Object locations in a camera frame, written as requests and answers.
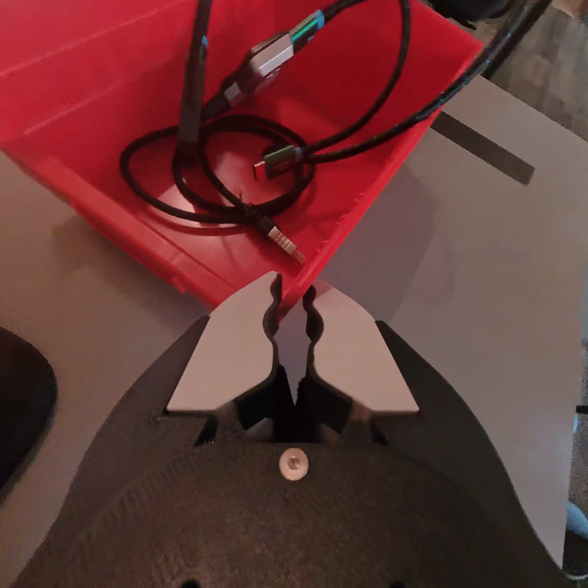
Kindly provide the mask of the red plastic bin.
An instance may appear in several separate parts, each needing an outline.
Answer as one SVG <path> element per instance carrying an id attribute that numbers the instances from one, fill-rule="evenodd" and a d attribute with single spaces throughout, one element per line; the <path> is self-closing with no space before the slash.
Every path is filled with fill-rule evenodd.
<path id="1" fill-rule="evenodd" d="M 363 217 L 437 114 L 353 158 L 320 164 L 276 224 L 301 264 L 245 227 L 174 219 L 126 185 L 120 153 L 177 124 L 197 1 L 1 1 L 1 149 L 93 227 L 157 275 L 215 307 L 261 275 L 282 275 L 284 316 Z M 331 1 L 214 1 L 205 99 L 252 46 Z M 462 74 L 481 43 L 419 1 L 398 85 L 342 147 L 383 132 L 424 107 Z M 276 121 L 308 143 L 363 114 L 393 71 L 401 39 L 398 1 L 354 6 L 318 32 L 276 81 L 236 111 Z M 261 203 L 292 177 L 257 181 L 252 166 L 271 139 L 243 132 L 210 138 L 224 185 Z"/>

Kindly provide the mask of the long silver hub adapter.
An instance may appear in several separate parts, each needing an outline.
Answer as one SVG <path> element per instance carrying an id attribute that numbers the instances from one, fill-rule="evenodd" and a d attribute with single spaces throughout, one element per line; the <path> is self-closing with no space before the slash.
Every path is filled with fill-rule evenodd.
<path id="1" fill-rule="evenodd" d="M 252 47 L 221 84 L 229 107 L 238 106 L 272 83 L 293 55 L 293 42 L 288 32 L 278 33 Z"/>

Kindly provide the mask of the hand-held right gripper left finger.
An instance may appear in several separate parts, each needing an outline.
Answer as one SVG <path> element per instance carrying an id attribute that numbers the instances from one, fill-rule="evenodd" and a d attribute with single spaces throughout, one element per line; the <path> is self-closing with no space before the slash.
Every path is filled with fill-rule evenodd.
<path id="1" fill-rule="evenodd" d="M 273 419 L 280 359 L 282 276 L 270 271 L 232 294 L 206 325 L 166 405 L 171 415 L 235 418 L 246 430 Z"/>

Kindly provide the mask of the braided hdmi cable green plugs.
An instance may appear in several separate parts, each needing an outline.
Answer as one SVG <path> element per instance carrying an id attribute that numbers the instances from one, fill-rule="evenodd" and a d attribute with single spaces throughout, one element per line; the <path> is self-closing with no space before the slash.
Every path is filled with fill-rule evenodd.
<path id="1" fill-rule="evenodd" d="M 401 40 L 398 59 L 391 77 L 373 105 L 355 123 L 334 135 L 309 146 L 297 147 L 293 144 L 287 144 L 264 154 L 262 160 L 254 166 L 256 177 L 269 179 L 292 171 L 297 166 L 329 164 L 352 158 L 371 151 L 407 132 L 437 113 L 478 75 L 487 73 L 492 76 L 551 3 L 551 1 L 512 1 L 509 8 L 502 11 L 505 17 L 501 28 L 470 66 L 444 92 L 392 128 L 348 148 L 321 154 L 321 151 L 343 142 L 366 126 L 385 104 L 398 83 L 406 64 L 412 34 L 410 1 L 399 1 Z"/>

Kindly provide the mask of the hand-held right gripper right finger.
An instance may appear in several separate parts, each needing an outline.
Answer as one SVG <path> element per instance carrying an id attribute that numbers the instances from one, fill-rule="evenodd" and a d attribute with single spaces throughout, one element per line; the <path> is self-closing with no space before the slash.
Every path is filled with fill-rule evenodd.
<path id="1" fill-rule="evenodd" d="M 367 310 L 330 284 L 314 284 L 302 300 L 310 344 L 299 397 L 313 422 L 343 431 L 350 421 L 419 413 Z"/>

